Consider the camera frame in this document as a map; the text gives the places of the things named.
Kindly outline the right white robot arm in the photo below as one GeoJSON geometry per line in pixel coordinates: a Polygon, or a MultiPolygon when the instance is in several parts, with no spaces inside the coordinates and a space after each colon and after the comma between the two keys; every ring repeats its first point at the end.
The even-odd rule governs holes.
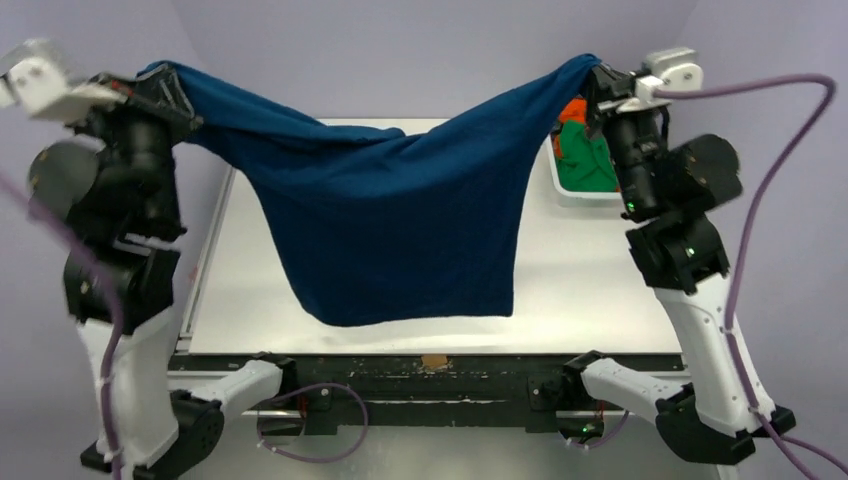
{"type": "Polygon", "coordinates": [[[758,382],[726,297],[730,263],[709,211],[740,196],[739,159],[725,139],[703,134],[667,145],[667,106],[659,87],[697,91],[700,68],[688,60],[622,73],[592,68],[584,93],[587,125],[607,142],[631,257],[665,310],[690,379],[675,383],[627,368],[591,351],[563,369],[561,395],[571,405],[617,405],[650,421],[664,443],[690,463],[734,466],[754,441],[795,424],[758,382]]]}

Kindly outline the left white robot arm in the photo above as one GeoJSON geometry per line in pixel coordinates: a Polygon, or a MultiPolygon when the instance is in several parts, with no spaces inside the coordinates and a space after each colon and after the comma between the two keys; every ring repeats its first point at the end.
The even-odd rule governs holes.
{"type": "Polygon", "coordinates": [[[82,464],[126,479],[176,479],[211,454],[228,420],[263,401],[287,408],[298,395],[287,360],[268,354],[207,386],[169,388],[180,258],[172,243],[185,231],[172,149],[203,120],[167,66],[135,79],[89,80],[18,67],[9,83],[33,118],[104,144],[56,142],[29,173],[31,206],[50,211],[88,251],[69,257],[63,272],[102,414],[82,464]]]}

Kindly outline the blue t shirt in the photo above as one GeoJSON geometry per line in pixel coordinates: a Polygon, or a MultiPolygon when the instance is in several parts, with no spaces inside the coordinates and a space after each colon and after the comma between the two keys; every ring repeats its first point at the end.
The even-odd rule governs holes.
{"type": "Polygon", "coordinates": [[[320,322],[509,316],[529,176],[592,54],[421,134],[328,125],[184,64],[190,142],[251,184],[289,284],[320,322]]]}

